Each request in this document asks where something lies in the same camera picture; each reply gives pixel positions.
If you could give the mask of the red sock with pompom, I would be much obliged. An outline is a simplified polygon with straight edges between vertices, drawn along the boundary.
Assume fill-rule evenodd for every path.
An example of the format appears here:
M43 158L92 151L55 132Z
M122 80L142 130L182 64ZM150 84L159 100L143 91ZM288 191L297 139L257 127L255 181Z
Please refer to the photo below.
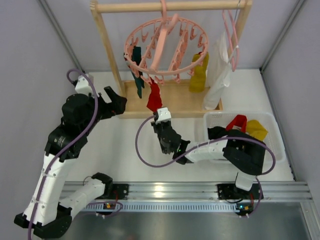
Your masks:
M163 103L160 87L153 79L151 79L150 90L146 107L154 113L163 106Z
M238 114L235 118L226 126L225 130L232 130L233 127L238 127L242 133L246 132L247 129L247 117L245 115Z

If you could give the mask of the pink round clip hanger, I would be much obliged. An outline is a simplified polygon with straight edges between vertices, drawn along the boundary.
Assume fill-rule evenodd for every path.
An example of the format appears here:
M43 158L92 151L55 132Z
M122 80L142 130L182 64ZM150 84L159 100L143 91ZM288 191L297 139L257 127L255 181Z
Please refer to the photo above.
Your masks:
M138 26L130 33L124 44L123 57L131 73L149 85L151 79L163 85L165 76L172 76L176 83L181 81L181 73L193 76L195 66L203 64L203 59L209 48L209 38L200 25L190 19L180 17L177 13L168 16L166 2L161 0L160 3L161 18L147 21ZM179 24L179 40L172 59L167 70L159 70L161 60L165 55L166 43L177 24ZM200 49L198 58L191 61L190 65L181 67L188 43L195 39L197 40L197 48Z

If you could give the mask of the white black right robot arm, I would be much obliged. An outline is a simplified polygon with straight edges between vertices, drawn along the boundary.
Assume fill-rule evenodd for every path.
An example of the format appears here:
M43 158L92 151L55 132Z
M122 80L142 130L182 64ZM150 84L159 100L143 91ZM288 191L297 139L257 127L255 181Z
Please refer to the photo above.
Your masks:
M226 130L216 126L211 130L213 139L207 142L183 140L172 127L171 121L151 123L164 154L173 154L172 159L181 165L200 161L227 161L237 168L235 187L250 191L255 178L262 173L265 159L265 144L240 130Z

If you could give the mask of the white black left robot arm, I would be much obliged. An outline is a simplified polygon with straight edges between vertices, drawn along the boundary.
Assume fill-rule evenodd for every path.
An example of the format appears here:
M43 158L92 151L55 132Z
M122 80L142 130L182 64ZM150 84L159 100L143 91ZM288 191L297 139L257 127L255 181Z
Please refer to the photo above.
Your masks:
M57 239L69 229L75 216L90 202L101 197L113 197L113 179L95 173L90 181L72 195L60 199L66 178L88 142L96 124L126 110L127 99L110 86L104 91L110 102L99 94L76 93L62 106L60 125L48 136L44 149L41 174L27 209L17 214L14 223L41 239Z

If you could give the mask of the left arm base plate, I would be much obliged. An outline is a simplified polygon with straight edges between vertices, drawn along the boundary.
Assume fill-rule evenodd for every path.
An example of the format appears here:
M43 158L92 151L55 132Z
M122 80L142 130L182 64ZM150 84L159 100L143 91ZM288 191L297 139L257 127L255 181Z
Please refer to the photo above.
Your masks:
M129 194L129 184L126 183L114 183L111 191L108 194L108 199L111 200L125 200Z

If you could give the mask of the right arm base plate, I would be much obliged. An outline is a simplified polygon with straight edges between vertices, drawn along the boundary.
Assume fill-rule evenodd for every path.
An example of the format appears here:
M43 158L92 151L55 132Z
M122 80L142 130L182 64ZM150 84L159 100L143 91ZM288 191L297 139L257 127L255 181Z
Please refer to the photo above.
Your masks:
M261 189L257 183L254 183L249 191L237 188L234 183L220 183L217 185L219 200L257 200Z

